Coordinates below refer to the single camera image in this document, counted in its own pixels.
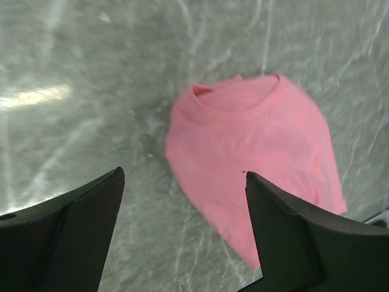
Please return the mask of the pink t shirt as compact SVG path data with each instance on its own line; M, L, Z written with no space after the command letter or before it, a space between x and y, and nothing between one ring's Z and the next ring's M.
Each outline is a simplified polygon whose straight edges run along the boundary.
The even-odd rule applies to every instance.
M192 83L171 110L165 156L182 191L251 269L260 265L246 173L324 210L347 210L329 127L282 75Z

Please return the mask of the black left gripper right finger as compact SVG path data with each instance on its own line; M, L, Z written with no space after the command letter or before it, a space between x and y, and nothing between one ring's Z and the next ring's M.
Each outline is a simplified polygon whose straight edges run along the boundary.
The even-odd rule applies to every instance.
M387 291L388 212L363 222L325 211L248 172L262 278L246 291Z

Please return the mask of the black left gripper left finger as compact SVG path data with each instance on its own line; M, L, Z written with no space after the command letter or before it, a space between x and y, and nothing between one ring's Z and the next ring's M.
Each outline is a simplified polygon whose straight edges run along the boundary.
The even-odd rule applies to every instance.
M98 291L124 186L117 167L1 215L1 291Z

